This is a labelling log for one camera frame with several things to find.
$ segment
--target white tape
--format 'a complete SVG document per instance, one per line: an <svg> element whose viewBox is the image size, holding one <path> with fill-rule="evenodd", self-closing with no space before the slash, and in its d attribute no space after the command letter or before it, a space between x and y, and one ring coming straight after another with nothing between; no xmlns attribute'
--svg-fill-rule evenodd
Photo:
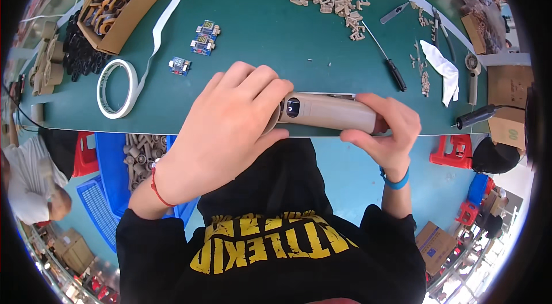
<svg viewBox="0 0 552 304"><path fill-rule="evenodd" d="M125 68L125 71L129 77L129 91L126 96L125 104L123 104L119 110L115 111L107 102L106 85L111 72L113 72L113 70L117 67ZM100 78L98 80L98 89L96 91L98 106L100 107L101 113L108 119L118 119L126 116L130 110L133 109L134 104L138 99L138 95L140 94L137 87L138 77L136 76L136 70L131 63L124 61L123 59L114 59L110 61L101 71Z"/></svg>
<svg viewBox="0 0 552 304"><path fill-rule="evenodd" d="M118 119L126 116L130 112L130 110L133 109L134 104L138 99L138 96L142 92L144 84L146 83L147 74L150 71L151 59L153 58L157 50L159 50L159 48L161 47L161 32L163 31L165 24L169 20L170 15L176 9L176 6L178 6L179 3L180 0L171 0L170 4L161 14L161 17L157 19L157 23L155 23L154 29L152 31L154 36L154 52L151 53L151 56L147 61L146 72L143 74L142 79L140 79L140 83L138 83L138 77L136 76L136 70L134 69L134 66L131 63L122 59L114 59L113 61L109 62L101 71L100 78L98 79L98 89L96 91L96 97L98 98L98 106L100 107L101 113L104 114L105 117L109 119ZM109 106L106 98L107 79L116 67L124 67L129 76L129 92L126 96L125 104L123 104L123 106L117 111Z"/></svg>

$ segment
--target tan plastic casing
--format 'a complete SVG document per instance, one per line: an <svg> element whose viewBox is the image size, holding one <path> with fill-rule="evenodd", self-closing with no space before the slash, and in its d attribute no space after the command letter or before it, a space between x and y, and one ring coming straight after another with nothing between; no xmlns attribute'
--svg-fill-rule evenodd
<svg viewBox="0 0 552 304"><path fill-rule="evenodd" d="M286 114L290 98L299 100L299 114L294 118ZM338 130L358 129L371 134L374 131L375 121L376 113L358 101L292 92L284 98L284 111L280 113L278 123L295 123Z"/></svg>

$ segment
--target white cloth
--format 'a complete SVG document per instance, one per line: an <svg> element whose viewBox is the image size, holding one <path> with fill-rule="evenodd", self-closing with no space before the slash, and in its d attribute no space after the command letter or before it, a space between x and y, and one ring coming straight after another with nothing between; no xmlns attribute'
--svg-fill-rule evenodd
<svg viewBox="0 0 552 304"><path fill-rule="evenodd" d="M65 187L68 180L52 162L44 140L39 135L35 135L23 145L19 147L9 145L3 151L10 168L8 201L12 211L27 225L47 221L50 216L48 211L50 187L39 172L39 160L43 158L50 160L53 181L60 187Z"/></svg>
<svg viewBox="0 0 552 304"><path fill-rule="evenodd" d="M434 45L421 40L423 53L426 55L427 61L435 68L437 73L443 76L443 104L448 107L448 104L458 100L458 69L451 61L445 59L438 48Z"/></svg>

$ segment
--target digital display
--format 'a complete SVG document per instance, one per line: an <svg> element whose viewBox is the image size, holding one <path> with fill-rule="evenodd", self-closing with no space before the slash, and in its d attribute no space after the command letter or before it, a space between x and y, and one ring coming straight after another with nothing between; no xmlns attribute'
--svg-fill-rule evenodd
<svg viewBox="0 0 552 304"><path fill-rule="evenodd" d="M299 115L300 102L297 98L290 98L287 100L286 114L291 117L297 117Z"/></svg>

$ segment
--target blue wristband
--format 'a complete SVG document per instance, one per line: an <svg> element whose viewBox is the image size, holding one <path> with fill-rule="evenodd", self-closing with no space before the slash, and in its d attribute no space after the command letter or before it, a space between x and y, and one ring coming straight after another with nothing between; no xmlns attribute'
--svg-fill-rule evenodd
<svg viewBox="0 0 552 304"><path fill-rule="evenodd" d="M380 171L382 172L382 178L385 181L385 184L387 184L387 186L390 187L393 190L402 189L406 185L406 182L409 181L410 167L406 170L405 177L397 183L393 183L389 179L387 179L387 177L385 176L385 171L383 171L382 167L380 167Z"/></svg>

